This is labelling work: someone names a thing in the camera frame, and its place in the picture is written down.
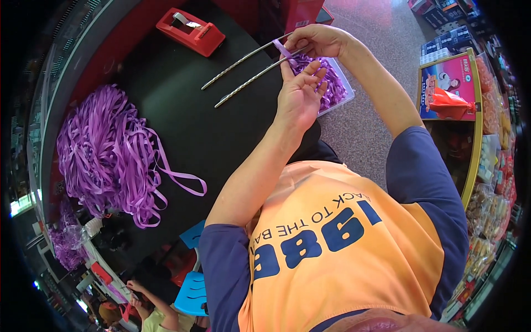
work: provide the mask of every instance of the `metal knitting needle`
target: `metal knitting needle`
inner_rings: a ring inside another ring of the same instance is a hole
[[[300,52],[304,51],[305,49],[308,48],[308,46],[306,47],[303,47],[295,52],[292,53],[292,57],[294,55],[297,55],[299,54]],[[257,78],[259,78],[260,76],[264,75],[265,73],[267,73],[271,68],[273,67],[276,67],[278,66],[279,64],[281,64],[282,62],[288,60],[288,58],[282,58],[280,59],[279,61],[273,63],[272,65],[270,65],[269,67],[267,67],[266,69],[262,70],[260,73],[256,74],[255,76],[251,77],[247,82],[243,83],[242,85],[240,85],[239,87],[236,88],[236,90],[234,90],[233,92],[229,93],[228,95],[224,96],[220,101],[219,103],[217,103],[214,108],[218,108],[219,106],[221,106],[221,104],[223,104],[224,102],[226,102],[230,97],[232,97],[233,95],[237,94],[240,90],[242,90],[243,88],[245,88],[246,86],[248,86],[252,81],[256,80]]]
[[[279,37],[278,39],[283,39],[285,37],[288,37],[289,35],[291,35],[293,32],[289,32],[285,35],[283,35],[282,37]],[[269,45],[273,44],[273,40],[270,41],[269,43],[265,44],[264,46],[260,47],[260,48],[257,48],[255,49],[254,51],[250,52],[249,54],[247,54],[246,56],[244,56],[243,58],[241,58],[240,60],[236,61],[235,63],[233,63],[229,68],[225,69],[224,71],[222,71],[221,73],[219,73],[216,77],[214,77],[213,79],[211,79],[210,81],[207,82],[207,84],[203,85],[203,87],[201,88],[201,90],[204,90],[206,89],[209,85],[211,85],[212,83],[214,83],[218,78],[220,78],[221,76],[225,75],[229,70],[231,70],[232,68],[236,67],[237,65],[241,64],[242,62],[244,62],[245,60],[247,60],[248,58],[250,58],[252,55],[258,53],[259,51],[263,50],[264,48],[268,47]]]

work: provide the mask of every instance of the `blue plastic stool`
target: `blue plastic stool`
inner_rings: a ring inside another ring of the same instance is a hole
[[[175,299],[175,308],[194,316],[208,316],[201,307],[207,302],[203,273],[189,272]]]
[[[190,228],[188,231],[179,235],[184,244],[190,249],[199,247],[199,238],[203,232],[205,220],[200,221],[197,225]]]

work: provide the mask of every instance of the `orange t-shirt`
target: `orange t-shirt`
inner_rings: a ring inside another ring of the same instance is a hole
[[[456,187],[428,132],[399,135],[389,194],[346,166],[285,167],[252,231],[200,239],[212,329],[323,331],[371,308],[439,319],[468,251]]]

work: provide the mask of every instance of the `gold frame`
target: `gold frame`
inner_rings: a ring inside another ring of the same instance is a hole
[[[477,170],[479,168],[479,155],[481,154],[481,143],[483,139],[483,112],[482,105],[483,100],[481,96],[481,84],[479,82],[479,74],[477,71],[476,65],[476,55],[474,50],[469,47],[465,53],[460,53],[451,57],[433,61],[430,63],[423,64],[418,68],[418,91],[417,91],[417,110],[420,112],[421,109],[421,91],[422,91],[422,69],[430,67],[432,65],[445,62],[450,59],[455,59],[461,57],[465,54],[468,54],[468,59],[470,60],[470,71],[472,74],[472,79],[474,81],[474,97],[476,98],[476,120],[474,121],[474,142],[472,143],[472,155],[470,157],[470,166],[468,167],[468,174],[465,181],[465,186],[463,187],[463,193],[461,194],[461,201],[463,202],[463,207],[465,210],[468,207],[470,202],[470,197],[472,196],[472,190],[474,189],[474,184],[476,183]],[[422,121],[448,121],[447,119],[422,119]]]

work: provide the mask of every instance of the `navy blue sleeve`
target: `navy blue sleeve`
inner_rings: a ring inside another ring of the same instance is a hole
[[[461,281],[468,255],[465,210],[428,131],[413,126],[391,145],[386,164],[387,190],[400,204],[418,203],[427,213],[442,244],[444,263],[430,309],[439,320]]]
[[[213,224],[199,240],[212,331],[239,331],[238,313],[251,282],[249,238],[241,227]]]

